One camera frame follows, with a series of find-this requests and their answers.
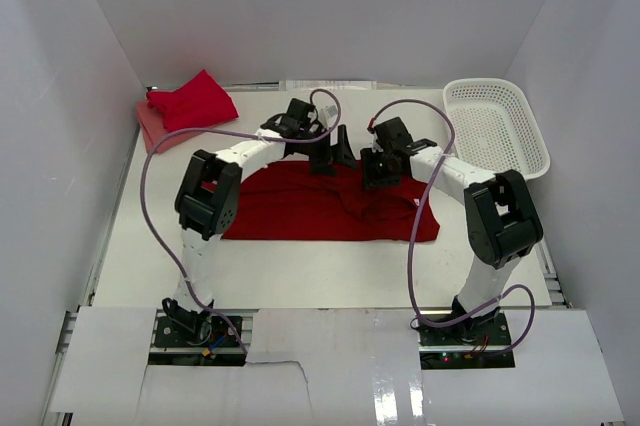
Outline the folded pink t-shirt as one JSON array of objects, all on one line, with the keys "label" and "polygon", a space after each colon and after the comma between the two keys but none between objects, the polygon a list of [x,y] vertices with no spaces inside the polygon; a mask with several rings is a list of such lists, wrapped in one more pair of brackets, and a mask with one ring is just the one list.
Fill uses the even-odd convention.
[{"label": "folded pink t-shirt", "polygon": [[[135,115],[142,133],[146,151],[150,152],[151,149],[168,134],[168,131],[163,126],[162,115],[150,108],[147,101],[140,101],[136,104]],[[163,154],[194,136],[197,136],[197,133],[185,133],[169,138],[157,148],[156,153]]]}]

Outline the white perforated plastic basket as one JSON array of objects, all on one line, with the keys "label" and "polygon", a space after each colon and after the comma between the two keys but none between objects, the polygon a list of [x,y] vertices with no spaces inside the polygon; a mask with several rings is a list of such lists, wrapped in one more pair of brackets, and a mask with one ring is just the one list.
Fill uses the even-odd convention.
[{"label": "white perforated plastic basket", "polygon": [[497,78],[459,79],[448,83],[442,96],[461,160],[496,172],[514,169],[525,180],[547,173],[548,149],[517,85]]}]

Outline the dark red t-shirt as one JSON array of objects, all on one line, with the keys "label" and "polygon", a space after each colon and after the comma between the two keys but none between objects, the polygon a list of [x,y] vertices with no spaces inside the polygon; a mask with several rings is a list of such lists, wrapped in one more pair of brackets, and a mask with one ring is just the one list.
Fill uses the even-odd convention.
[{"label": "dark red t-shirt", "polygon": [[243,181],[227,240],[407,241],[425,184],[366,191],[362,172],[313,175],[304,161],[270,164]]}]

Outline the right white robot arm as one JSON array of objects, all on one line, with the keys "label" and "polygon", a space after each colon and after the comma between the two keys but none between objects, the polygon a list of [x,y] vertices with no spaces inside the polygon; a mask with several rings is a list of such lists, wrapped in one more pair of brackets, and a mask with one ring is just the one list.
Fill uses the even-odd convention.
[{"label": "right white robot arm", "polygon": [[[363,186],[395,186],[404,178],[426,185],[410,233],[407,259],[409,298],[416,321],[425,328],[471,330],[497,314],[514,269],[543,238],[543,227],[521,173],[495,173],[474,167],[429,139],[415,140],[404,122],[392,118],[370,123],[369,148],[361,150]],[[473,252],[466,281],[451,305],[451,313],[436,321],[420,313],[414,293],[413,255],[422,213],[431,190],[437,188],[464,207],[466,235]]]}]

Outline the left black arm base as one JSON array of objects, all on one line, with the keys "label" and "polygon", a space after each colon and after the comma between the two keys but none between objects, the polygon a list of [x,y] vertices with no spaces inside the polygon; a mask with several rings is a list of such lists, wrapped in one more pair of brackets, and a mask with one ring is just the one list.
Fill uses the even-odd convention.
[{"label": "left black arm base", "polygon": [[155,324],[148,364],[180,367],[242,367],[246,354],[224,320],[205,320],[198,333],[189,333],[166,315]]}]

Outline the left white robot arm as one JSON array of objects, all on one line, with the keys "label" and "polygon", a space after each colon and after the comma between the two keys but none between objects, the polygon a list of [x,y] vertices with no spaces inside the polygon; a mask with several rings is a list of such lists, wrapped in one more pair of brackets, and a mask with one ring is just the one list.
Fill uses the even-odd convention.
[{"label": "left white robot arm", "polygon": [[165,314],[188,341],[202,340],[205,309],[213,306],[203,251],[236,219],[241,183],[293,154],[307,157],[313,174],[333,176],[337,164],[356,166],[346,127],[340,124],[341,105],[333,93],[324,93],[333,105],[317,107],[311,99],[294,98],[285,112],[236,145],[191,156],[174,203],[181,227],[181,278],[174,296],[162,301]]}]

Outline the papers at table back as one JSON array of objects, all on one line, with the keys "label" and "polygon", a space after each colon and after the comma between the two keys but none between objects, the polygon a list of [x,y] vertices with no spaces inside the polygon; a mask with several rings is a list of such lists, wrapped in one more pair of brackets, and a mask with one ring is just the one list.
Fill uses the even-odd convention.
[{"label": "papers at table back", "polygon": [[376,90],[376,81],[367,80],[283,80],[279,82],[280,91],[327,90]]}]

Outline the folded bright red t-shirt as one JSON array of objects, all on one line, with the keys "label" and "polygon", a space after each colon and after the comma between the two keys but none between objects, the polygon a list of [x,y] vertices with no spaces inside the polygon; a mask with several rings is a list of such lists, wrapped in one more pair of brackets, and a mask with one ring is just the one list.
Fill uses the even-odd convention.
[{"label": "folded bright red t-shirt", "polygon": [[206,70],[174,91],[152,90],[146,98],[167,132],[213,127],[239,118],[231,97]]}]

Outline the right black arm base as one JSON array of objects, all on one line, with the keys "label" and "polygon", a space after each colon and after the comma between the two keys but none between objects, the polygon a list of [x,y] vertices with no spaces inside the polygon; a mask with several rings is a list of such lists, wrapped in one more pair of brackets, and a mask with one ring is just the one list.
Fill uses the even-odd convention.
[{"label": "right black arm base", "polygon": [[410,322],[410,327],[418,332],[423,371],[512,369],[516,366],[512,352],[500,353],[512,342],[502,312],[471,332],[458,328],[431,328],[417,319]]}]

